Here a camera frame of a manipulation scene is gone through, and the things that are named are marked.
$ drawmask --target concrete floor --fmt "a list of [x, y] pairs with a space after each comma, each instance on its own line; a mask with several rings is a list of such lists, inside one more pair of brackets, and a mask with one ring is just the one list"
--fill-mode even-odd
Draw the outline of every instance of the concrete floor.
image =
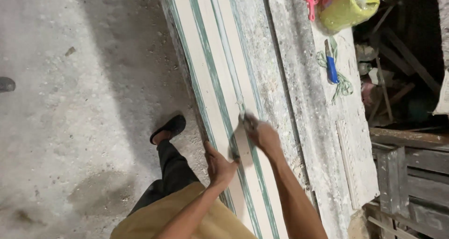
[[0, 94], [3, 238], [108, 238], [161, 177], [149, 136], [177, 110], [173, 143], [207, 183], [159, 0], [0, 0], [0, 13], [0, 76], [17, 84]]

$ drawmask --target yellow bucket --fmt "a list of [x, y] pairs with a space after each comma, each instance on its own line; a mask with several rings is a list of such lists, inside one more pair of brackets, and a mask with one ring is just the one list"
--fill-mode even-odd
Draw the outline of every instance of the yellow bucket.
[[366, 8], [361, 8], [356, 0], [321, 0], [320, 20], [333, 31], [357, 25], [376, 13], [380, 0], [365, 0], [365, 3]]

